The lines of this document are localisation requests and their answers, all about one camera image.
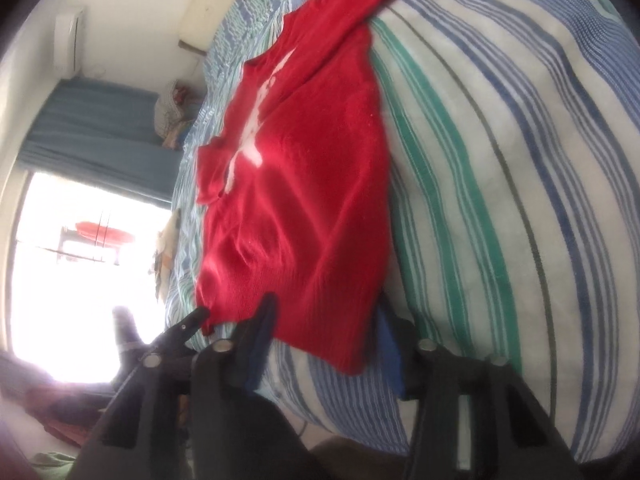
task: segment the white wall-mounted unit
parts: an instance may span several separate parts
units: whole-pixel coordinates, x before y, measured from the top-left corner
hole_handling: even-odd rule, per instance
[[[56,16],[53,64],[56,75],[71,79],[80,72],[84,40],[84,9],[69,7]]]

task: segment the window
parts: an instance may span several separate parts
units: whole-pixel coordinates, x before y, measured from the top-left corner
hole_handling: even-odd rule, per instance
[[[103,382],[118,370],[111,309],[129,307],[141,338],[162,332],[153,255],[170,212],[36,173],[16,231],[14,353],[55,379]]]

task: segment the bed sheet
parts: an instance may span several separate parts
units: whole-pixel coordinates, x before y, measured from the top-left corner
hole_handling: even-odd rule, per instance
[[[174,193],[168,324],[194,308],[195,150],[219,134],[242,63],[304,1],[236,0],[214,38]],[[392,154],[394,308],[458,354],[508,357],[578,460],[620,449],[640,419],[637,43],[607,0],[398,0],[370,27]],[[274,341],[260,392],[407,453],[416,404],[394,397],[379,362],[346,377]]]

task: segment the metal screw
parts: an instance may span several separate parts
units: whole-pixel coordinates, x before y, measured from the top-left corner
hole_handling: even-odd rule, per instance
[[[420,339],[420,341],[418,341],[418,348],[423,352],[433,352],[436,348],[438,348],[438,345],[431,339]]]
[[[503,357],[501,355],[491,356],[490,361],[492,365],[496,365],[496,366],[504,366],[509,363],[509,360],[506,357]]]
[[[142,359],[142,364],[145,368],[156,368],[161,362],[162,358],[159,354],[149,354]]]
[[[229,352],[234,347],[234,342],[231,339],[218,339],[213,343],[214,352]]]

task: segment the blue curtain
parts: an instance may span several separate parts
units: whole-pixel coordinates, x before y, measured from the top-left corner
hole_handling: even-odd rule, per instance
[[[157,94],[76,78],[53,91],[22,144],[18,161],[168,207],[180,152],[154,131]]]

